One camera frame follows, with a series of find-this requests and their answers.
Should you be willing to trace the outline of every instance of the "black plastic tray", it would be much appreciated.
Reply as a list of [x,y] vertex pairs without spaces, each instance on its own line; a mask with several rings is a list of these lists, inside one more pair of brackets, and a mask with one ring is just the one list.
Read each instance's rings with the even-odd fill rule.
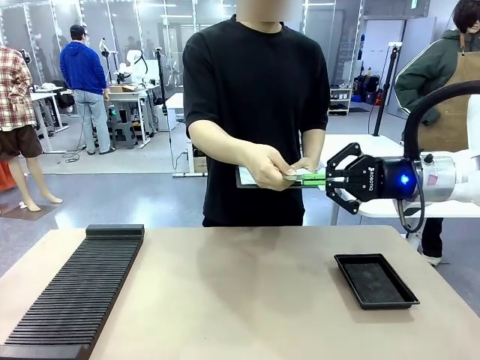
[[381,253],[335,255],[334,258],[360,308],[397,310],[420,304]]

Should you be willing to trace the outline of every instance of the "person in blue jacket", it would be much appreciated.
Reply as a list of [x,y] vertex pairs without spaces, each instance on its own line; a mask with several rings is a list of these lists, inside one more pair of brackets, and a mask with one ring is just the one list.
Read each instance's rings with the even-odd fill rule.
[[115,151],[110,146],[107,127],[107,112],[104,99],[108,101],[107,81],[97,53],[86,46],[85,28],[73,25],[70,28],[72,42],[60,54],[60,69],[65,81],[73,90],[78,115],[82,119],[83,136],[89,155],[95,155],[92,115],[97,128],[100,155]]

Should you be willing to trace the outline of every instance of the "brown apron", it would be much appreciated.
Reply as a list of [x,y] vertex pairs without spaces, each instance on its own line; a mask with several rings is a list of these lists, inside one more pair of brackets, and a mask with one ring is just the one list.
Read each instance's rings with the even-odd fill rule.
[[[480,52],[464,52],[465,37],[460,36],[462,52],[457,70],[445,86],[480,80]],[[468,149],[467,110],[470,95],[454,97],[435,106],[440,118],[430,126],[420,125],[418,146],[430,152],[459,152]]]

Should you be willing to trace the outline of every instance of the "bare foot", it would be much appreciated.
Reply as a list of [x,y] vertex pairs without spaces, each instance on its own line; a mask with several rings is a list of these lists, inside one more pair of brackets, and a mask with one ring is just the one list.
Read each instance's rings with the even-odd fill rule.
[[61,204],[61,203],[63,203],[63,200],[62,200],[62,199],[59,199],[58,197],[53,196],[50,192],[49,192],[49,193],[42,193],[42,197],[44,197],[45,199],[51,201],[51,202],[54,203],[54,204]]
[[31,212],[39,212],[41,209],[34,203],[32,199],[24,199],[23,203]]

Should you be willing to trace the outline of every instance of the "beige tabletop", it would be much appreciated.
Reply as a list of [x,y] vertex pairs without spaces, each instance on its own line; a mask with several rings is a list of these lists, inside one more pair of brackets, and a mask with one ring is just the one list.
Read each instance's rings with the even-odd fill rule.
[[[54,230],[0,279],[0,344],[83,240]],[[335,254],[382,253],[421,301],[364,311]],[[392,228],[150,230],[92,360],[480,359],[480,319]]]

